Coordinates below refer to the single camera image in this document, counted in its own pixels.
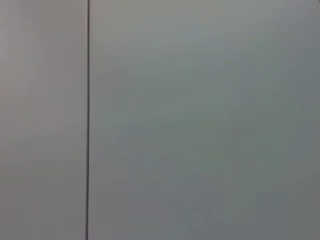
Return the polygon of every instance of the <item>white wall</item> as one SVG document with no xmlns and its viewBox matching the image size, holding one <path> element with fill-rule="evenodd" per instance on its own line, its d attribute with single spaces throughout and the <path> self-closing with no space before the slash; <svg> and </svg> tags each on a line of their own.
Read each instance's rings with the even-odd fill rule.
<svg viewBox="0 0 320 240">
<path fill-rule="evenodd" d="M 86 10 L 0 2 L 0 239 L 85 237 Z"/>
<path fill-rule="evenodd" d="M 93 0 L 91 240 L 319 235 L 318 0 Z"/>
</svg>

